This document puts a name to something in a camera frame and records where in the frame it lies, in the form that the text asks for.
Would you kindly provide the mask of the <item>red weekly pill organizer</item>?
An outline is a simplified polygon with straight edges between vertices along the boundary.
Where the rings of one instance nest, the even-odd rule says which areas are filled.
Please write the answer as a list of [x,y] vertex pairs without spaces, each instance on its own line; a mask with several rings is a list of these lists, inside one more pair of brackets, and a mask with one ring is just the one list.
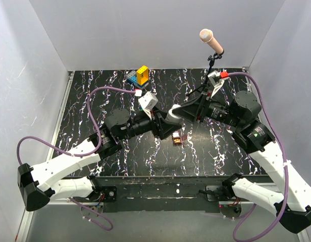
[[177,130],[172,133],[172,141],[174,146],[183,145],[184,141],[187,140],[188,135],[184,134],[182,130]]

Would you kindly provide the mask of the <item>white bottle cap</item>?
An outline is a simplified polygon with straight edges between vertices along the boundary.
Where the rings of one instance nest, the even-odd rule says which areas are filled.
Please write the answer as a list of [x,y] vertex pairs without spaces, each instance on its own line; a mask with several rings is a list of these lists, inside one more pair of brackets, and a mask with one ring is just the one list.
[[170,116],[173,116],[174,118],[179,118],[178,116],[176,116],[176,115],[173,113],[173,110],[176,109],[176,108],[179,108],[179,107],[181,107],[181,106],[178,105],[178,104],[174,104],[174,105],[170,108],[170,110],[168,111],[168,114],[169,114]]

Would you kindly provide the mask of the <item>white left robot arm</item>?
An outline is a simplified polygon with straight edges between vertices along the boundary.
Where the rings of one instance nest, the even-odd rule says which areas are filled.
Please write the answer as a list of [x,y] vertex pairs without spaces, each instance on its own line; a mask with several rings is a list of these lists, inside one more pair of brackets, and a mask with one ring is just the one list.
[[90,135],[66,154],[46,162],[18,167],[18,187],[27,211],[36,211],[51,200],[68,197],[87,198],[95,202],[101,197],[101,189],[89,177],[66,177],[85,166],[97,163],[122,149],[122,141],[152,132],[163,140],[181,129],[182,119],[172,110],[154,108],[140,111],[131,117],[124,108],[114,109],[106,117],[97,133]]

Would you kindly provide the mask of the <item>white vitamin pill bottle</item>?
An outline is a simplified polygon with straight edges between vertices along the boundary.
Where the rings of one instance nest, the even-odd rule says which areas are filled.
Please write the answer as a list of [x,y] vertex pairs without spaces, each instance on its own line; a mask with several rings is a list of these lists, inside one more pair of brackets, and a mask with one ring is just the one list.
[[177,125],[182,124],[182,118],[173,114],[171,110],[169,110],[169,112],[167,113],[165,120],[167,122],[174,123]]

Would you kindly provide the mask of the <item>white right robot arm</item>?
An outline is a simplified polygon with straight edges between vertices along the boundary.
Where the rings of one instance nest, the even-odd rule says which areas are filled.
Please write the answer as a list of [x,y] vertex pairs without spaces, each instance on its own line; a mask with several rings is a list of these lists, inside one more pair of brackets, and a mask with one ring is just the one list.
[[274,135],[257,116],[261,109],[253,93],[240,91],[230,105],[202,94],[175,107],[172,113],[191,123],[208,117],[232,126],[234,141],[265,170],[280,192],[272,192],[234,174],[222,182],[223,196],[231,201],[237,197],[251,201],[280,216],[279,222],[288,231],[299,233],[311,225],[311,186],[290,161],[284,160]]

